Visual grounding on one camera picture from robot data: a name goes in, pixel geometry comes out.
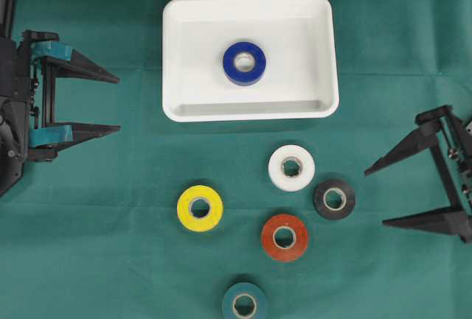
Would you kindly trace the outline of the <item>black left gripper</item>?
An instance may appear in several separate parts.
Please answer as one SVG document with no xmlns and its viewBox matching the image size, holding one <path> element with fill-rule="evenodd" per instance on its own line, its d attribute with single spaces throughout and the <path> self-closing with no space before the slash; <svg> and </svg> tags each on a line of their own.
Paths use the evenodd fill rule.
<svg viewBox="0 0 472 319">
<path fill-rule="evenodd" d="M 93 125 L 85 123 L 54 123 L 30 130 L 30 110 L 34 93 L 31 91 L 30 74 L 32 59 L 39 59 L 46 68 L 53 68 L 57 77 L 119 83 L 119 78 L 97 65 L 72 46 L 58 42 L 59 35 L 53 32 L 26 30 L 22 41 L 16 44 L 16 99 L 22 103 L 18 117 L 18 137 L 21 143 L 21 162 L 52 161 L 58 154 L 52 151 L 64 150 L 74 145 L 98 139 L 120 131 L 119 125 Z"/>
</svg>

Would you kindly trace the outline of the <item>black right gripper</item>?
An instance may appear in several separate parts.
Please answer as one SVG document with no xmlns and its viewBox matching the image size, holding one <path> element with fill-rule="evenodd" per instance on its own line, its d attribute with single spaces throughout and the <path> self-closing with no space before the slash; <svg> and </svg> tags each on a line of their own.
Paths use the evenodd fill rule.
<svg viewBox="0 0 472 319">
<path fill-rule="evenodd" d="M 471 242 L 471 131 L 454 114 L 450 105 L 419 113 L 419 126 L 402 139 L 385 156 L 379 158 L 364 175 L 429 149 L 450 203 L 419 214 L 383 220 L 386 226 L 457 235 L 462 242 Z"/>
</svg>

